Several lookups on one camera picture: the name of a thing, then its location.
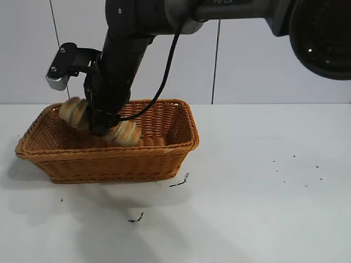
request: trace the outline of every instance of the brown wicker basket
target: brown wicker basket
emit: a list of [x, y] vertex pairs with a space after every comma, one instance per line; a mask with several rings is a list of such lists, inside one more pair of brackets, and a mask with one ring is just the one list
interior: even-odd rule
[[[149, 100], [131, 101], [122, 114], [142, 110]], [[175, 177], [187, 154], [199, 145], [188, 104], [158, 100], [137, 120], [137, 147], [118, 147], [59, 119], [61, 104], [47, 107], [16, 148], [19, 158], [44, 170], [57, 184], [110, 181], [158, 181]]]

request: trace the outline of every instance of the white tabletop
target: white tabletop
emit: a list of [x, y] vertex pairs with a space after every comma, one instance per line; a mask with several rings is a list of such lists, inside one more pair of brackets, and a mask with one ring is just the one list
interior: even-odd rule
[[0, 106], [0, 262], [351, 262], [351, 105], [193, 106], [175, 179], [93, 185], [15, 157], [43, 108]]

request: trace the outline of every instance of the black debris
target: black debris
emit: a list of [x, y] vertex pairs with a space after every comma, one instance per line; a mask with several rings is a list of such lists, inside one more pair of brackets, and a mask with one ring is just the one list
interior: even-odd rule
[[128, 220], [128, 222], [131, 222], [131, 223], [139, 222], [143, 218], [143, 215], [144, 215], [144, 212], [142, 212], [138, 220]]
[[183, 182], [180, 182], [180, 183], [175, 184], [175, 185], [170, 185], [170, 187], [174, 187], [174, 186], [178, 186], [178, 185], [182, 185], [182, 184], [186, 183], [186, 182], [187, 182], [187, 180], [188, 180], [188, 177], [189, 177], [189, 173], [186, 173], [186, 175], [185, 175], [185, 177], [184, 177], [184, 181], [183, 181]]

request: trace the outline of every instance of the black robotic arm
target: black robotic arm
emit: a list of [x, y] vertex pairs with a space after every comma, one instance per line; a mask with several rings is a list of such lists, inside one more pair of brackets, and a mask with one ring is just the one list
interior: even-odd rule
[[[154, 38], [175, 35], [173, 55], [179, 35], [195, 33], [207, 20], [265, 18], [274, 35], [290, 35], [295, 54], [308, 69], [327, 78], [351, 79], [350, 0], [106, 0], [105, 13], [109, 29], [102, 53], [66, 43], [47, 74], [50, 86], [59, 90], [69, 76], [87, 74], [90, 128], [100, 135], [119, 121]], [[167, 75], [166, 69], [163, 86]]]

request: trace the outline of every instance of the black bracket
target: black bracket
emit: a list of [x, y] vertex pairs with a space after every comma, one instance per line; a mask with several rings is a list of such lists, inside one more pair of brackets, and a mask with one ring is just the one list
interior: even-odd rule
[[47, 82], [55, 90], [64, 90], [70, 77], [77, 77], [80, 72], [97, 74], [94, 64], [100, 54], [95, 49], [78, 48], [74, 43], [63, 44], [50, 65]]

